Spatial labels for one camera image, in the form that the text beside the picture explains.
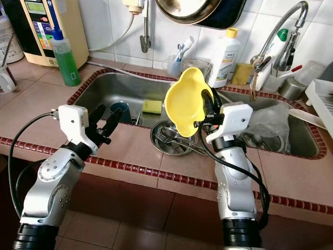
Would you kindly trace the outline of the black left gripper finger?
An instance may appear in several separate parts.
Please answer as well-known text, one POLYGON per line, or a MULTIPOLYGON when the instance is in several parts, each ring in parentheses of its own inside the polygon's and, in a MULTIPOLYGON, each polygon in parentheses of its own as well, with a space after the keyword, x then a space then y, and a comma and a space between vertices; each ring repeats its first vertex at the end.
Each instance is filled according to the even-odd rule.
POLYGON ((111 136, 112 132, 117 128, 118 123, 123 117, 123 110, 116 108, 110 111, 107 123, 104 125, 104 136, 111 136))
POLYGON ((89 126, 87 127, 88 132, 104 133, 103 128, 98 128, 97 124, 102 119, 107 107, 105 105, 100 105, 95 108, 88 116, 89 126))

